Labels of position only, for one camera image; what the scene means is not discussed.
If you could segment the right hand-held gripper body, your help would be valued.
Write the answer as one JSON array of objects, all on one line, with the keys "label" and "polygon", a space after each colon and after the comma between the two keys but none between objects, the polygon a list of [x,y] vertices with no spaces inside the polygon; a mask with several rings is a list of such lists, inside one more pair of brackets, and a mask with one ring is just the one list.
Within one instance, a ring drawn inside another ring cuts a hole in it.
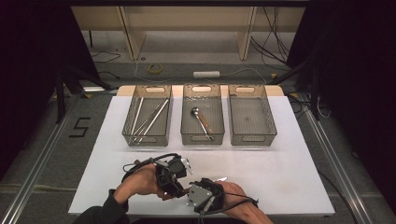
[{"label": "right hand-held gripper body", "polygon": [[224,188],[208,178],[190,182],[188,206],[200,215],[212,215],[224,205]]}]

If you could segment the yellow tape roll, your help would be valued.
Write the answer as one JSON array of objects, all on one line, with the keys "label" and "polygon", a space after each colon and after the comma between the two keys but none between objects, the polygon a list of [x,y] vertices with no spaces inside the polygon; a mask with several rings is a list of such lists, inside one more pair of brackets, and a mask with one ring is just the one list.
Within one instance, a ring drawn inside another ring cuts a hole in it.
[{"label": "yellow tape roll", "polygon": [[159,75],[163,71],[163,66],[158,63],[151,64],[148,67],[148,72],[152,75]]}]

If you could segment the black curtain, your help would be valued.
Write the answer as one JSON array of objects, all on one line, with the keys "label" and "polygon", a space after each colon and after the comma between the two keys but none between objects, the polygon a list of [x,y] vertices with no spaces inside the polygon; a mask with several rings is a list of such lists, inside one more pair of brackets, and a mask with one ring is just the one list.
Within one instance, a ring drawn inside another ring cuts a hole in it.
[{"label": "black curtain", "polygon": [[0,0],[0,180],[32,133],[57,78],[74,93],[98,81],[68,5]]},{"label": "black curtain", "polygon": [[308,0],[288,63],[321,37],[318,91],[396,215],[396,0]]}]

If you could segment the clear grey plastic bin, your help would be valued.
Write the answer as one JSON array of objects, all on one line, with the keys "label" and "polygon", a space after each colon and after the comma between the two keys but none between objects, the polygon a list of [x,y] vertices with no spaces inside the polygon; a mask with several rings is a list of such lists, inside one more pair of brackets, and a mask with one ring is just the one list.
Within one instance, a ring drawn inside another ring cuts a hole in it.
[{"label": "clear grey plastic bin", "polygon": [[[135,113],[141,97],[144,97],[144,101],[135,126],[134,135],[131,135]],[[136,132],[142,128],[142,124],[148,120],[156,107],[161,104],[166,98],[169,99],[168,104],[152,125],[151,129],[147,133],[147,136],[140,144],[137,144],[137,142],[135,141]],[[130,147],[166,147],[168,145],[169,139],[172,103],[172,87],[170,85],[136,86],[134,89],[132,101],[129,106],[129,111],[122,129],[122,135],[124,136],[127,144]]]},{"label": "clear grey plastic bin", "polygon": [[[191,113],[198,107],[213,129],[210,141],[198,121]],[[193,145],[221,145],[225,133],[222,111],[221,91],[219,84],[185,84],[183,86],[181,128],[182,144]]]},{"label": "clear grey plastic bin", "polygon": [[276,124],[263,85],[230,85],[229,118],[233,146],[269,147]]}]

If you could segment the white power strip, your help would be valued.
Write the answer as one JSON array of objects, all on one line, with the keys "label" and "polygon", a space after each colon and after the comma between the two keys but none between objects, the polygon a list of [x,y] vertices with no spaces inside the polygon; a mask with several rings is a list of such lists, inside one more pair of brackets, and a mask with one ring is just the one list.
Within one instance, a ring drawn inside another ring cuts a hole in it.
[{"label": "white power strip", "polygon": [[192,73],[195,78],[217,78],[220,77],[219,71],[195,71]]}]

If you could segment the metal spoon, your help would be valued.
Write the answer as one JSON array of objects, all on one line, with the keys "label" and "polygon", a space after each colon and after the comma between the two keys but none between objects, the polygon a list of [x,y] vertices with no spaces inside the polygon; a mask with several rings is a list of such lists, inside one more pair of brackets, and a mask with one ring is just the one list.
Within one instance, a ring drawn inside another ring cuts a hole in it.
[{"label": "metal spoon", "polygon": [[204,133],[205,133],[205,136],[206,136],[210,141],[213,141],[213,140],[214,140],[214,137],[211,135],[211,133],[208,133],[208,132],[207,132],[207,130],[205,129],[203,123],[201,122],[200,118],[198,117],[200,112],[203,113],[198,107],[194,107],[194,108],[191,110],[191,113],[198,119],[198,121],[199,121],[199,123],[200,123],[200,125],[201,125],[201,127],[202,127],[202,129],[203,129],[203,131],[204,131]]}]

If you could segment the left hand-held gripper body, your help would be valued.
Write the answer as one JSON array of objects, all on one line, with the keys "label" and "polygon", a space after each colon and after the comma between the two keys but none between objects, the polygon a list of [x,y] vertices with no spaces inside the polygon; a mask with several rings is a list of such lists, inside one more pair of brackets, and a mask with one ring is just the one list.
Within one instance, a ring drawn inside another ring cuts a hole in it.
[{"label": "left hand-held gripper body", "polygon": [[162,190],[183,190],[182,185],[178,182],[180,178],[192,174],[190,161],[181,156],[175,156],[170,161],[162,159],[155,160],[156,179]]}]

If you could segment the white chopstick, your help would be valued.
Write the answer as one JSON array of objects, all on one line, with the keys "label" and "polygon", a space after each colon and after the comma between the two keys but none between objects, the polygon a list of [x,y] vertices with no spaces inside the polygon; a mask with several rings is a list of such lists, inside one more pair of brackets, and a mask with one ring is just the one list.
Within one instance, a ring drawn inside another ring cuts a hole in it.
[{"label": "white chopstick", "polygon": [[139,117],[139,114],[140,114],[140,110],[141,110],[143,101],[144,101],[144,97],[141,97],[140,101],[139,101],[138,108],[137,108],[136,113],[135,113],[133,127],[132,127],[132,130],[131,130],[131,135],[134,135],[135,126],[136,126],[136,123],[137,123],[137,120],[138,120],[138,117]]},{"label": "white chopstick", "polygon": [[135,141],[137,142],[137,144],[140,144],[143,141],[143,139],[147,136],[147,133],[151,129],[156,119],[160,116],[160,114],[162,113],[163,109],[166,107],[168,102],[169,99],[166,98],[161,104],[159,104],[152,113],[152,115],[148,118],[148,120],[142,124],[142,128],[136,132]]}]

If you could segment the beige wooden desk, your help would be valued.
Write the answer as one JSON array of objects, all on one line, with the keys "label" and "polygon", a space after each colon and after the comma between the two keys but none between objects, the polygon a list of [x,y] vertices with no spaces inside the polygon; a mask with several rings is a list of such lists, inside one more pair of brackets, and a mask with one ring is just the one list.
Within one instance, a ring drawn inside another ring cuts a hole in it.
[{"label": "beige wooden desk", "polygon": [[254,32],[268,32],[269,20],[280,32],[298,30],[303,7],[73,7],[82,31],[122,31],[131,59],[136,59],[148,31],[234,32],[239,58],[248,57]]}]

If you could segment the white table mat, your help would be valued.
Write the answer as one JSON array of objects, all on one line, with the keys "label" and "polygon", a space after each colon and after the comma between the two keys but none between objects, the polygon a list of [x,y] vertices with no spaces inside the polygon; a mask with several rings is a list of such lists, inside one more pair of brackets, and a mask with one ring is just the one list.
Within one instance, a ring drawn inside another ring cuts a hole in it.
[{"label": "white table mat", "polygon": [[120,184],[123,167],[166,153],[177,153],[189,160],[192,175],[183,185],[203,177],[224,177],[239,184],[246,194],[258,200],[268,215],[329,216],[334,210],[319,178],[302,132],[286,97],[270,98],[277,135],[269,147],[234,147],[225,136],[219,146],[185,146],[181,142],[182,100],[173,101],[167,147],[129,147],[121,134],[128,97],[111,100],[87,167],[78,185],[69,212],[79,215],[102,204],[110,189]]}]

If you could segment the black metal stand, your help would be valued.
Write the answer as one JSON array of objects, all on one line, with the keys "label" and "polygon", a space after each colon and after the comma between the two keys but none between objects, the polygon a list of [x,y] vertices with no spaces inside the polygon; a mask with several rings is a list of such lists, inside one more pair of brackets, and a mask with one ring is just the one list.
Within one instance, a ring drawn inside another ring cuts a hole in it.
[{"label": "black metal stand", "polygon": [[98,74],[93,75],[71,65],[61,66],[55,73],[55,90],[58,106],[57,123],[62,121],[66,113],[64,87],[69,89],[72,94],[82,94],[83,87],[79,82],[81,79],[86,79],[105,90],[113,90],[113,87],[102,81]]},{"label": "black metal stand", "polygon": [[318,109],[318,69],[311,60],[305,60],[303,63],[292,68],[290,71],[270,82],[270,85],[277,85],[298,75],[299,78],[310,78],[310,111],[316,120],[319,120]]}]

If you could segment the metal floor rail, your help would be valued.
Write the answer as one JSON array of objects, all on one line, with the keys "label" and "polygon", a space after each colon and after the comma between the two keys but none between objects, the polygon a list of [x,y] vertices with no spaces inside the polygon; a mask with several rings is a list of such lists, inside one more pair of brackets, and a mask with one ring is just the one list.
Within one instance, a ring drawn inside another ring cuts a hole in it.
[{"label": "metal floor rail", "polygon": [[303,94],[301,99],[303,101],[302,109],[304,110],[304,115],[313,129],[338,183],[338,186],[332,185],[333,188],[337,190],[346,204],[355,224],[373,224],[373,220],[362,198],[347,175],[347,171],[337,156],[328,135],[325,133],[318,118],[313,114],[314,110],[318,108],[318,101],[311,100],[308,102],[307,97]]},{"label": "metal floor rail", "polygon": [[0,219],[1,224],[16,224],[21,213],[27,204],[32,192],[35,189],[36,183],[42,175],[51,154],[53,153],[56,145],[59,142],[62,132],[66,123],[69,121],[70,114],[72,113],[76,103],[79,100],[78,95],[72,95],[68,104],[64,116],[54,124],[54,127],[47,139],[46,144],[42,147],[40,154],[35,160],[34,165],[28,172],[26,178],[23,180],[21,185],[16,188],[16,195],[10,202],[5,215]]}]

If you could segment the person's right hand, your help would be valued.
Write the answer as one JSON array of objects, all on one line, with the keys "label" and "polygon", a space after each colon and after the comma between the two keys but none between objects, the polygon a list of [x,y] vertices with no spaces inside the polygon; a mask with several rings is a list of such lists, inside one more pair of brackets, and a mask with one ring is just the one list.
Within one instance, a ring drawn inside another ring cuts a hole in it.
[{"label": "person's right hand", "polygon": [[225,214],[229,217],[233,215],[254,212],[257,207],[249,201],[244,190],[237,184],[227,181],[219,181],[226,193],[224,199]]}]

